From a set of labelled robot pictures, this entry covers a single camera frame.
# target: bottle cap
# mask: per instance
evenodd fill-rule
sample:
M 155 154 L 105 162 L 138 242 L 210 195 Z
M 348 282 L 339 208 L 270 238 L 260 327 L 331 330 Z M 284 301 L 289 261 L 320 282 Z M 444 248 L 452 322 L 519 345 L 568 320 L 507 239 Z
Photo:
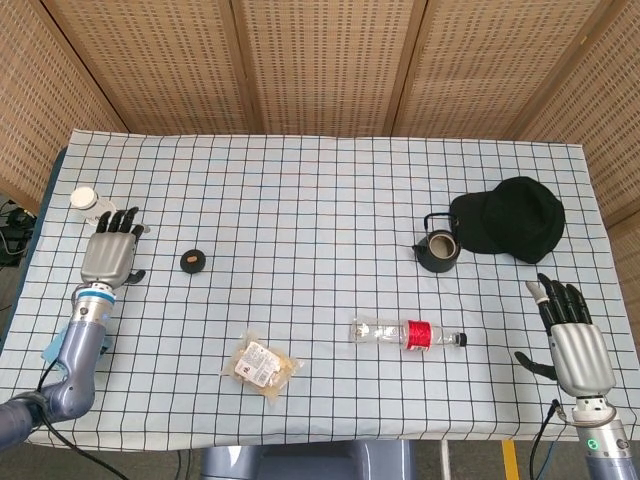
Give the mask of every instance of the bottle cap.
M 76 188 L 71 194 L 71 205 L 80 210 L 86 210 L 95 205 L 98 195 L 91 187 Z
M 182 255 L 180 259 L 180 268 L 186 273 L 193 275 L 201 272 L 206 263 L 204 253 L 200 250 L 189 250 Z

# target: table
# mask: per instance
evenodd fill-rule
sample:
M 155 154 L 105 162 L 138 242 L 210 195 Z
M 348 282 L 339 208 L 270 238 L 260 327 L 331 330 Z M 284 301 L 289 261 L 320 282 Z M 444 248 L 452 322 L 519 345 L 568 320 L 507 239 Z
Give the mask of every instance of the table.
M 463 251 L 437 276 L 415 262 L 426 213 L 517 175 L 565 206 L 552 254 L 531 266 Z M 36 386 L 40 352 L 68 321 L 93 231 L 69 194 L 90 185 L 120 208 L 139 206 L 151 228 L 134 264 L 147 277 L 118 291 L 107 327 L 115 346 L 98 364 L 93 409 L 60 424 L 84 448 L 531 439 L 553 398 L 572 404 L 513 358 L 522 350 L 550 362 L 524 285 L 537 272 L 583 291 L 611 351 L 618 386 L 609 399 L 640 438 L 638 360 L 580 146 L 75 131 L 51 182 L 0 357 L 2 401 Z M 193 276 L 179 269 L 191 248 L 207 255 Z M 463 327 L 469 345 L 356 347 L 355 314 Z M 247 329 L 305 361 L 274 405 L 220 375 Z M 546 431 L 574 436 L 559 423 Z M 57 444 L 42 430 L 31 441 Z

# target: cap brim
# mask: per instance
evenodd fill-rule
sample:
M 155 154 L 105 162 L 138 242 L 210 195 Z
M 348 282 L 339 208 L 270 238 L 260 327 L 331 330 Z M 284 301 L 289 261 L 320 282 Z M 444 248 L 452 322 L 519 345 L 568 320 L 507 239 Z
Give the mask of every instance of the cap brim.
M 462 248 L 474 253 L 504 253 L 482 224 L 484 205 L 491 192 L 468 193 L 451 202 L 449 211 L 458 217 L 458 239 Z

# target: plastic snack bag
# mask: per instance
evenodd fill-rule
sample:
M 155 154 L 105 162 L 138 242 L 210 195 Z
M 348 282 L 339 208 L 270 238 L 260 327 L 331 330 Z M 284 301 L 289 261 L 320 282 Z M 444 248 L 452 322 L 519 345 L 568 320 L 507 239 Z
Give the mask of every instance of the plastic snack bag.
M 301 366 L 302 362 L 269 348 L 247 332 L 222 373 L 250 385 L 273 402 Z

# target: perforated wooden panel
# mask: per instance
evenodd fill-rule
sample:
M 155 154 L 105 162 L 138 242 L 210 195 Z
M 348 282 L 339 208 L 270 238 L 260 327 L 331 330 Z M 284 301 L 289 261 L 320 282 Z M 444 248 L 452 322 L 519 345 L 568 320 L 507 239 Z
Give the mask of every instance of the perforated wooden panel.
M 640 347 L 640 215 L 637 217 L 635 228 L 620 235 L 610 232 L 609 237 L 631 330 Z
M 234 2 L 267 133 L 381 135 L 412 5 Z
M 640 0 L 622 10 L 523 137 L 584 144 L 605 221 L 638 201 Z
M 123 125 L 29 2 L 0 2 L 0 45 L 0 191 L 37 212 L 71 130 Z
M 597 0 L 430 0 L 395 135 L 501 138 Z
M 220 3 L 45 1 L 128 127 L 149 134 L 248 131 Z

